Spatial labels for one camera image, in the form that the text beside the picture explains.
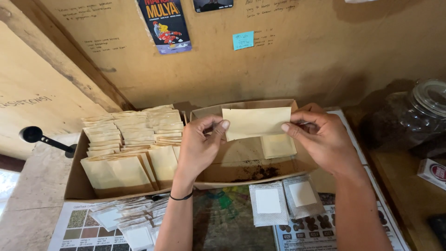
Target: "color chart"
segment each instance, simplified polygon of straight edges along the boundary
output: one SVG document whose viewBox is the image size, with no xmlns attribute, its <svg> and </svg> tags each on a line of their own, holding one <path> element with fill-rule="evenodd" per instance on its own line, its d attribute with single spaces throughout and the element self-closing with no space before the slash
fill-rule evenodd
<svg viewBox="0 0 446 251">
<path fill-rule="evenodd" d="M 107 232 L 89 215 L 94 206 L 65 202 L 48 251 L 129 251 L 119 229 Z"/>
</svg>

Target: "cartoon illustration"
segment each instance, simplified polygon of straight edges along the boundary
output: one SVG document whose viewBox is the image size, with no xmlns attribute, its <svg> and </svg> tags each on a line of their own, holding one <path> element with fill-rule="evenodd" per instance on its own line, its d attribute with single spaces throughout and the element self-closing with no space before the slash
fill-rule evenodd
<svg viewBox="0 0 446 251">
<path fill-rule="evenodd" d="M 169 44 L 170 46 L 173 46 L 175 43 L 174 40 L 180 40 L 178 36 L 181 36 L 181 32 L 178 31 L 169 31 L 167 25 L 162 25 L 161 23 L 158 23 L 157 21 L 153 21 L 154 31 L 155 34 L 158 36 L 160 40 L 164 40 L 165 44 Z"/>
</svg>

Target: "wooden wall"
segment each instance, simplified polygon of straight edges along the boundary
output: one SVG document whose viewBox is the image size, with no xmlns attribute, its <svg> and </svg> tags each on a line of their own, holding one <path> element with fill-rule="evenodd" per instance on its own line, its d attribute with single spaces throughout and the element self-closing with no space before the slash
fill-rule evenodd
<svg viewBox="0 0 446 251">
<path fill-rule="evenodd" d="M 158 53 L 132 0 L 35 1 L 137 108 L 274 97 L 351 105 L 393 79 L 446 77 L 444 0 L 235 0 L 205 13 L 182 0 L 193 49 L 171 55 Z M 88 7 L 100 3 L 111 8 Z M 264 45 L 234 51 L 232 34 L 252 30 Z M 117 39 L 102 49 L 121 49 L 88 46 L 107 38 Z"/>
<path fill-rule="evenodd" d="M 0 0 L 0 154 L 30 155 L 34 145 L 19 138 L 26 126 L 47 136 L 79 132 L 80 118 L 107 111 L 122 108 L 15 5 Z"/>
</svg>

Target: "right hand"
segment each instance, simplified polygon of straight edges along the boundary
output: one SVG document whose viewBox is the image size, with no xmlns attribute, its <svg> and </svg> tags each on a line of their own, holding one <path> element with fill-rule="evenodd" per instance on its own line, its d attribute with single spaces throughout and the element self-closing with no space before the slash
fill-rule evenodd
<svg viewBox="0 0 446 251">
<path fill-rule="evenodd" d="M 351 176 L 362 167 L 347 130 L 336 114 L 311 103 L 291 114 L 282 129 L 298 140 L 314 161 L 334 176 Z"/>
</svg>

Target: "glass jar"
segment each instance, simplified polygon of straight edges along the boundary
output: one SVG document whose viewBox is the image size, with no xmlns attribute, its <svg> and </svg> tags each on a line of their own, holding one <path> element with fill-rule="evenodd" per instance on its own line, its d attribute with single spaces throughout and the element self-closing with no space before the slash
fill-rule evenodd
<svg viewBox="0 0 446 251">
<path fill-rule="evenodd" d="M 437 79 L 388 95 L 383 108 L 359 124 L 367 146 L 384 151 L 408 150 L 445 130 L 446 83 Z"/>
</svg>

